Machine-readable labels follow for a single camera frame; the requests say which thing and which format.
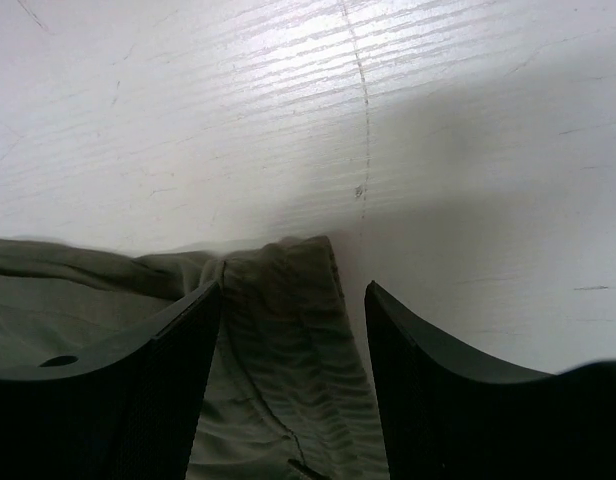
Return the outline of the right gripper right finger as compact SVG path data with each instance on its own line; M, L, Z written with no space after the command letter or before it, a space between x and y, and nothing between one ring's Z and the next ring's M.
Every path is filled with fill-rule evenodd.
M365 293L394 479L616 479L616 360L552 375L478 350L377 283Z

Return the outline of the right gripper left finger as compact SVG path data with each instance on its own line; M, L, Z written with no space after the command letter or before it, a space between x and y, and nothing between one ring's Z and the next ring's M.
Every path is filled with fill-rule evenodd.
M0 479L182 479L220 326L207 283L36 366L0 370Z

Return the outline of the olive green shorts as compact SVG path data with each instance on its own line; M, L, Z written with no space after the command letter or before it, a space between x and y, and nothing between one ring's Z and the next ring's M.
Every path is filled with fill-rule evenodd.
M329 240L128 257L0 239L0 369L120 332L214 281L221 326L190 479L385 479Z

